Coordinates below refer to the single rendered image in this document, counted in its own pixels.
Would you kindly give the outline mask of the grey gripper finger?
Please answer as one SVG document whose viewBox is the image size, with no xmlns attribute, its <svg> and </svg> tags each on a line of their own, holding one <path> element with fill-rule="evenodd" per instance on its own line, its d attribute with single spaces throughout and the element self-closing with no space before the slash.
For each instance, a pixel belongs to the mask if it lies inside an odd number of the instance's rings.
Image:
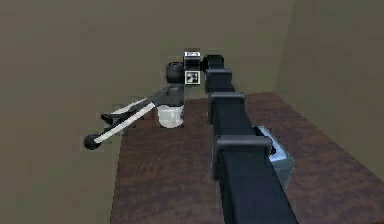
<svg viewBox="0 0 384 224">
<path fill-rule="evenodd" d="M 150 102 L 150 98 L 143 98 L 114 112 L 104 113 L 101 115 L 101 119 L 108 125 L 115 125 L 129 118 L 134 118 L 135 120 L 141 119 L 142 115 L 138 115 L 138 112 L 146 107 Z"/>
<path fill-rule="evenodd" d="M 91 134 L 86 136 L 83 141 L 84 147 L 89 150 L 94 150 L 98 148 L 103 141 L 107 140 L 108 138 L 112 137 L 113 135 L 116 135 L 126 127 L 130 126 L 136 120 L 142 118 L 144 115 L 150 112 L 154 107 L 155 105 L 150 102 L 148 105 L 146 105 L 133 115 L 129 115 L 127 118 L 118 120 L 116 124 L 112 124 L 101 134 Z"/>
</svg>

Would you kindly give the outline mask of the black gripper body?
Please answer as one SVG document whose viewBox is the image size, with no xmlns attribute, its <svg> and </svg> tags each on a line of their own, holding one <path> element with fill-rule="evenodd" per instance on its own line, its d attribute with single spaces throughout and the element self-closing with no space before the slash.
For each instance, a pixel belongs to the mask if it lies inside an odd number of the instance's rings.
<svg viewBox="0 0 384 224">
<path fill-rule="evenodd" d="M 185 76 L 182 62 L 170 62 L 166 65 L 166 82 L 167 85 L 152 96 L 152 102 L 156 106 L 183 106 Z"/>
</svg>

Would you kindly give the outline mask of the brown wooden chest of drawers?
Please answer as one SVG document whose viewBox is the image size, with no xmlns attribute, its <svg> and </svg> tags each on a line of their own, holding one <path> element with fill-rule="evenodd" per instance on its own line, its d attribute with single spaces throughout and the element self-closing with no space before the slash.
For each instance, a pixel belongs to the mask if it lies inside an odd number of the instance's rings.
<svg viewBox="0 0 384 224">
<path fill-rule="evenodd" d="M 247 112 L 295 160 L 287 195 L 300 224 L 384 222 L 384 182 L 281 98 L 252 94 Z M 187 102 L 181 128 L 137 121 L 121 142 L 110 224 L 224 224 L 210 157 L 204 99 Z"/>
</svg>

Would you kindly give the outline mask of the silver grey box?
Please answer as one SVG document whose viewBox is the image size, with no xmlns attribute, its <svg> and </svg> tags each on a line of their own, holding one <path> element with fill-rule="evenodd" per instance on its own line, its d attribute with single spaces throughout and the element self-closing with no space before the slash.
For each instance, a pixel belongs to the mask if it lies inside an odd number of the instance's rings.
<svg viewBox="0 0 384 224">
<path fill-rule="evenodd" d="M 277 138 L 273 136 L 265 126 L 255 126 L 254 129 L 258 136 L 267 136 L 272 140 L 273 151 L 269 156 L 269 159 L 283 189 L 286 189 L 294 170 L 293 157 L 285 150 Z"/>
</svg>

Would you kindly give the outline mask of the white cup vessel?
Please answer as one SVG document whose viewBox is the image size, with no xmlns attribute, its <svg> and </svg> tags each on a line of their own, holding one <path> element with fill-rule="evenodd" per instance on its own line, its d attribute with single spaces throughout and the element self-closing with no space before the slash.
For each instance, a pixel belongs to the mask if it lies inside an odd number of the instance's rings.
<svg viewBox="0 0 384 224">
<path fill-rule="evenodd" d="M 165 128 L 176 128 L 183 124 L 184 107 L 160 105 L 157 107 L 159 124 Z"/>
</svg>

